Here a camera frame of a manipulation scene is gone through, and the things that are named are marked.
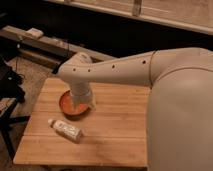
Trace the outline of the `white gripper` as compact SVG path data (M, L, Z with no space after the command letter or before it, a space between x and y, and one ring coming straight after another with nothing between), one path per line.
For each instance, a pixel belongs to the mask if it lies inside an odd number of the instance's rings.
M86 104L91 109L96 107L95 98L89 83L71 83L69 87L75 108L79 107L81 104Z

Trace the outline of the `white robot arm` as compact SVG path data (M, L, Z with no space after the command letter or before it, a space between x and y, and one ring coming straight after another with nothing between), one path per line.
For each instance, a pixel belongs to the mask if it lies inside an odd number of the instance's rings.
M77 53L58 70L75 104L92 82L148 86L149 171L213 171L213 51L180 48L99 63Z

